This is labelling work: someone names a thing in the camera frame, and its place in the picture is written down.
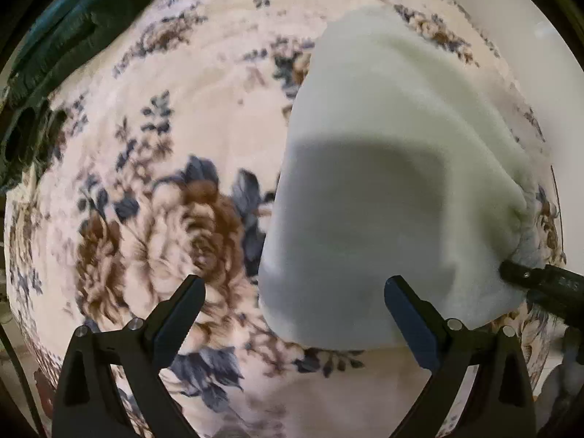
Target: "black cable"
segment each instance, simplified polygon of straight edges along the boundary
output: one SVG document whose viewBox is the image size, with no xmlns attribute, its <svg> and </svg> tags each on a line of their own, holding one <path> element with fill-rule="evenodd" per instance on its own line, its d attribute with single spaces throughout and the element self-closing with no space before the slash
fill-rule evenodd
<svg viewBox="0 0 584 438">
<path fill-rule="evenodd" d="M 18 380 L 20 382 L 20 386 L 24 392 L 24 397 L 26 398 L 26 403 L 28 405 L 28 409 L 30 410 L 30 414 L 33 417 L 34 425 L 36 426 L 37 433 L 39 433 L 40 438 L 47 438 L 47 433 L 45 433 L 45 427 L 40 419 L 39 411 L 37 410 L 36 404 L 34 403 L 33 394 L 30 391 L 30 386 L 28 385 L 28 380 L 26 379 L 26 375 L 24 374 L 24 370 L 20 361 L 18 360 L 18 356 L 12 347 L 10 339 L 8 339 L 8 335 L 6 331 L 0 324 L 0 342 L 6 348 L 6 352 L 8 353 L 8 357 L 10 358 L 14 369 L 16 370 L 16 375 L 18 376 Z"/>
</svg>

